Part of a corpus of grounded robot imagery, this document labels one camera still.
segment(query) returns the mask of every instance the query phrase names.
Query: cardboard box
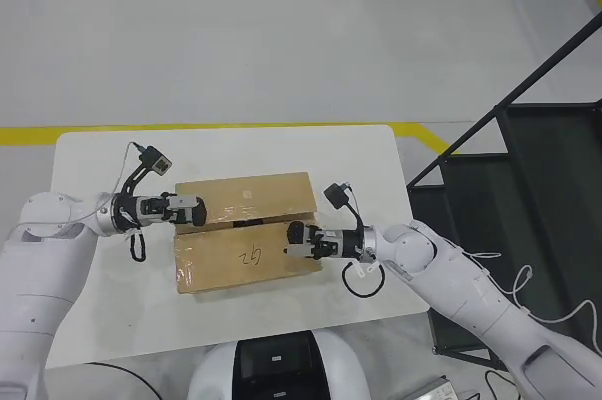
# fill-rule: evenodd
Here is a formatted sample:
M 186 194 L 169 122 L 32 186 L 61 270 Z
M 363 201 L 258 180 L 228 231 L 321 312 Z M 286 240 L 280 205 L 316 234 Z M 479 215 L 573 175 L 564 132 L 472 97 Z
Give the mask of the cardboard box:
M 203 227 L 177 226 L 179 293 L 197 293 L 321 270 L 318 261 L 287 256 L 291 221 L 314 222 L 317 206 L 305 172 L 187 182 L 178 195 L 206 204 Z

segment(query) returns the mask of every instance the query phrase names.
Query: black cable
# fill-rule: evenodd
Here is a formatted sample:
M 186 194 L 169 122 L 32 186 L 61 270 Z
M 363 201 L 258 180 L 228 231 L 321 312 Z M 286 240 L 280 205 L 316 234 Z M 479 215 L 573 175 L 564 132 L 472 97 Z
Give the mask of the black cable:
M 379 293 L 379 290 L 381 290 L 381 288 L 383 288 L 383 285 L 385 284 L 385 270 L 383 269 L 383 266 L 381 264 L 379 264 L 379 271 L 381 271 L 381 283 L 379 283 L 379 286 L 376 289 L 374 289 L 374 291 L 371 293 L 360 294 L 360 293 L 355 292 L 348 284 L 348 281 L 345 279 L 345 273 L 348 272 L 348 269 L 352 265 L 353 265 L 352 261 L 350 261 L 348 263 L 348 265 L 346 265 L 343 268 L 343 271 L 341 271 L 341 280 L 343 281 L 345 288 L 348 289 L 348 292 L 352 293 L 353 295 L 355 295 L 356 297 L 358 297 L 360 299 L 367 299 L 367 298 L 370 298 L 370 297 L 374 296 L 375 294 Z
M 510 385 L 514 386 L 515 388 L 517 387 L 517 385 L 514 382 L 512 382 L 511 380 L 509 380 L 505 376 L 501 375 L 497 371 L 492 370 L 492 369 L 489 370 L 489 371 L 485 371 L 485 375 L 483 376 L 483 378 L 485 379 L 485 383 L 488 384 L 488 389 L 490 389 L 490 393 L 492 393 L 492 397 L 494 397 L 494 400 L 498 400 L 498 399 L 497 399 L 497 394 L 494 393 L 494 389 L 492 388 L 492 385 L 490 384 L 490 381 L 488 380 L 488 375 L 490 375 L 490 374 L 494 374 L 494 375 L 498 376 L 499 378 L 501 378 L 504 381 L 508 382 Z M 521 395 L 520 394 L 517 397 L 517 400 L 521 400 Z
M 112 368 L 112 369 L 118 369 L 119 371 L 127 372 L 128 374 L 134 376 L 135 378 L 137 378 L 138 380 L 140 380 L 141 382 L 143 382 L 143 384 L 146 385 L 148 387 L 148 389 L 152 390 L 152 393 L 154 393 L 154 395 L 157 396 L 157 399 L 163 400 L 163 397 L 161 397 L 161 395 L 159 394 L 159 392 L 157 392 L 156 389 L 153 388 L 152 385 L 150 385 L 148 383 L 148 381 L 146 381 L 145 379 L 143 379 L 138 374 L 130 371 L 129 369 L 125 369 L 123 367 L 119 367 L 118 365 L 105 364 L 105 363 L 99 363 L 99 362 L 91 362 L 91 363 L 88 363 L 88 364 L 89 365 L 96 365 L 98 367 L 107 367 L 107 368 Z
M 141 256 L 137 256 L 136 250 L 136 237 L 139 236 L 139 241 L 141 242 Z M 143 237 L 143 232 L 139 230 L 139 233 L 134 233 L 130 237 L 130 255 L 132 259 L 136 262 L 144 262 L 145 261 L 145 238 Z

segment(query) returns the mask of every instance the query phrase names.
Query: metal frame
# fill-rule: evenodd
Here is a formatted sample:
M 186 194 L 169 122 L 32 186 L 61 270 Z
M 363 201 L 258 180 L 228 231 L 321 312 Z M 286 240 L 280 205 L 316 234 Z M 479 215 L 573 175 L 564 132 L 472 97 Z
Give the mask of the metal frame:
M 574 36 L 572 36 L 563 46 L 561 46 L 554 54 L 552 54 L 543 64 L 541 64 L 530 76 L 525 78 L 519 86 L 514 88 L 507 96 L 503 98 L 494 108 L 488 111 L 477 123 L 472 125 L 459 139 L 457 139 L 450 147 L 448 147 L 440 156 L 432 161 L 423 171 L 421 171 L 414 179 L 408 183 L 408 190 L 412 189 L 417 183 L 419 183 L 427 174 L 429 174 L 434 168 L 436 168 L 440 162 L 445 162 L 452 153 L 454 153 L 461 145 L 468 141 L 474 134 L 480 131 L 496 116 L 504 112 L 516 99 L 518 99 L 523 93 L 525 93 L 532 85 L 537 83 L 543 78 L 552 68 L 557 66 L 564 58 L 572 53 L 577 47 L 585 42 L 594 32 L 602 27 L 602 10 L 600 13 L 594 16 L 581 30 L 579 30 Z M 602 107 L 602 98 L 594 103 L 582 103 L 579 106 L 591 105 L 593 107 Z
M 506 117 L 506 111 L 509 107 L 513 107 L 513 102 L 518 99 L 523 93 L 525 93 L 530 87 L 532 87 L 535 83 L 537 83 L 543 76 L 545 76 L 550 70 L 552 70 L 557 64 L 559 64 L 563 59 L 565 59 L 570 53 L 572 53 L 577 47 L 579 47 L 583 42 L 585 42 L 592 34 L 594 34 L 597 30 L 602 27 L 602 11 L 595 15 L 583 28 L 581 28 L 572 38 L 570 38 L 563 46 L 561 46 L 554 54 L 552 54 L 545 62 L 543 62 L 530 76 L 521 82 L 517 87 L 515 87 L 508 95 L 506 95 L 503 100 L 501 100 L 497 105 L 494 106 L 490 111 L 488 111 L 479 121 L 477 121 L 470 129 L 468 129 L 459 139 L 457 139 L 450 147 L 448 147 L 441 155 L 439 155 L 436 159 L 434 159 L 423 171 L 421 171 L 414 179 L 410 181 L 407 185 L 407 190 L 411 191 L 426 175 L 432 172 L 436 167 L 442 168 L 442 166 L 446 163 L 448 157 L 450 157 L 459 147 L 461 147 L 465 142 L 467 142 L 472 136 L 474 136 L 477 132 L 479 132 L 483 127 L 485 127 L 489 122 L 493 119 L 497 120 L 499 124 L 499 128 L 502 132 L 502 136 L 506 143 L 506 147 L 509 150 L 510 157 L 513 158 L 513 168 L 517 168 L 516 162 L 516 154 L 513 155 L 511 149 L 513 148 L 513 143 L 509 139 L 509 127 L 508 121 Z M 586 102 L 586 103 L 565 103 L 565 104 L 526 104 L 526 105 L 514 105 L 514 107 L 575 107 L 575 108 L 589 108 L 589 109 L 602 109 L 602 98 L 595 102 Z M 523 174 L 520 171 L 519 173 L 515 173 L 515 180 L 517 181 L 517 185 L 519 187 L 528 189 L 528 183 L 523 179 Z M 523 193 L 530 193 L 529 190 L 523 190 Z M 537 210 L 536 207 L 531 207 L 533 205 L 533 198 L 531 195 L 524 195 L 523 201 L 526 203 L 527 208 L 529 210 Z M 535 230 L 540 233 L 539 240 L 545 245 L 550 245 L 550 240 L 543 232 L 545 231 L 540 224 L 541 222 L 540 216 L 536 215 L 533 218 L 533 224 L 535 225 Z M 546 256 L 550 257 L 549 260 L 551 263 L 556 265 L 556 259 L 553 256 L 552 252 L 546 252 Z M 553 279 L 556 279 L 558 275 L 553 274 Z M 566 292 L 566 288 L 561 287 L 559 285 L 558 294 L 561 301 L 567 302 L 568 294 Z M 581 339 L 580 336 L 586 335 L 587 332 L 580 332 L 578 329 L 573 329 L 577 334 L 577 339 Z M 432 348 L 432 352 L 434 354 L 443 355 L 451 358 L 455 358 L 458 360 L 482 365 L 487 368 L 493 368 L 498 370 L 505 371 L 505 365 L 492 351 L 487 349 L 487 347 L 481 346 L 439 346 L 436 340 L 436 333 L 433 334 L 434 347 Z M 472 351 L 472 350 L 480 350 L 487 349 L 489 351 L 489 359 L 472 356 L 468 354 L 464 354 L 463 352 Z

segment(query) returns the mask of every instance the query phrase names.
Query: white cable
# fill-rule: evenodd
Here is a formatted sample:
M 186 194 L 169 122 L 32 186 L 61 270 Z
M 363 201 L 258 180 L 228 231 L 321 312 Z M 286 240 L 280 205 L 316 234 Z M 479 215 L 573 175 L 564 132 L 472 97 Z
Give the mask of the white cable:
M 450 239 L 447 239 L 445 237 L 443 237 L 443 239 L 445 241 L 447 241 L 451 246 L 453 246 L 455 248 L 460 248 L 459 246 L 454 244 Z M 517 292 L 519 292 L 521 289 L 523 289 L 523 287 L 530 281 L 530 279 L 532 279 L 533 273 L 532 273 L 532 267 L 530 265 L 526 264 L 523 267 L 521 267 L 521 269 L 519 269 L 519 272 L 517 273 L 516 278 L 514 278 L 514 283 L 512 284 L 512 290 L 507 291 L 507 290 L 504 290 L 501 286 L 499 286 L 499 284 L 494 280 L 494 278 L 492 278 L 492 276 L 490 276 L 490 271 L 488 271 L 486 268 L 484 268 L 481 265 L 481 263 L 476 260 L 476 258 L 497 258 L 497 257 L 501 256 L 500 253 L 474 253 L 473 254 L 473 253 L 468 253 L 467 251 L 463 250 L 462 248 L 460 248 L 460 249 L 463 254 L 468 256 L 471 261 L 473 261 L 481 269 L 483 269 L 483 271 L 485 271 L 486 276 L 488 277 L 488 279 L 490 279 L 490 281 L 494 284 L 494 286 L 497 287 L 497 289 L 499 289 L 502 293 L 512 295 L 514 304 L 516 304 L 517 307 L 525 308 L 521 305 L 521 303 L 519 303 L 519 299 L 517 298 Z M 521 274 L 523 274 L 523 271 L 525 271 L 525 270 L 528 270 L 525 280 L 523 281 L 523 283 L 521 283 L 521 285 L 517 286 L 517 283 L 521 279 Z M 544 323 L 544 324 L 556 324 L 559 322 L 565 322 L 565 321 L 569 320 L 570 318 L 574 317 L 586 305 L 590 305 L 590 307 L 592 307 L 592 347 L 594 347 L 594 350 L 597 352 L 597 354 L 599 354 L 599 356 L 602 357 L 602 350 L 601 350 L 601 348 L 599 348 L 599 343 L 597 342 L 597 329 L 599 327 L 599 318 L 597 315 L 597 307 L 595 306 L 595 304 L 592 300 L 590 300 L 590 299 L 583 300 L 578 306 L 576 306 L 576 308 L 574 310 L 572 310 L 572 312 L 570 312 L 568 315 L 566 315 L 562 318 L 559 318 L 559 319 L 552 319 L 552 320 L 543 319 L 543 318 L 537 317 L 536 315 L 532 314 L 531 312 L 528 312 L 528 315 L 530 316 L 530 318 L 532 318 L 538 322 Z
M 121 163 L 121 171 L 119 171 L 119 177 L 117 178 L 116 183 L 114 184 L 114 188 L 112 189 L 112 191 L 110 192 L 110 194 L 108 195 L 108 198 L 106 200 L 103 201 L 102 204 L 100 204 L 98 207 L 96 207 L 94 209 L 94 211 L 92 211 L 89 214 L 86 214 L 80 218 L 76 218 L 76 219 L 72 219 L 69 221 L 59 221 L 59 222 L 42 222 L 42 221 L 36 221 L 36 222 L 20 222 L 18 224 L 16 224 L 12 229 L 10 229 L 10 232 L 8 233 L 7 238 L 10 238 L 10 236 L 12 235 L 12 233 L 20 226 L 22 225 L 67 225 L 67 224 L 76 224 L 77 222 L 81 222 L 86 218 L 89 218 L 91 216 L 93 216 L 94 214 L 96 214 L 101 208 L 103 208 L 104 206 L 106 206 L 114 197 L 114 195 L 116 194 L 117 191 L 117 187 L 119 187 L 119 182 L 121 182 L 121 177 L 123 177 L 123 171 L 125 170 L 125 162 L 128 159 L 128 152 L 130 151 L 130 146 L 133 145 L 134 142 L 128 142 L 128 145 L 125 148 L 125 154 L 123 155 L 123 162 Z M 41 238 L 50 238 L 53 237 L 52 236 L 40 236 Z

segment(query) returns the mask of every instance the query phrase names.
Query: yellow floor line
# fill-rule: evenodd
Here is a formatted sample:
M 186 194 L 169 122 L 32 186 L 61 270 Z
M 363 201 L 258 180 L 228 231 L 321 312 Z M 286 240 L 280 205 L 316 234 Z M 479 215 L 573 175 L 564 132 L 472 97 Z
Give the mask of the yellow floor line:
M 448 144 L 415 122 L 318 122 L 318 123 L 255 123 L 255 124 L 160 124 L 160 125 L 101 125 L 101 126 L 42 126 L 0 128 L 0 146 L 41 146 L 55 144 L 59 136 L 67 132 L 143 131 L 174 129 L 264 128 L 287 126 L 344 126 L 388 125 L 397 137 L 414 137 L 437 154 Z

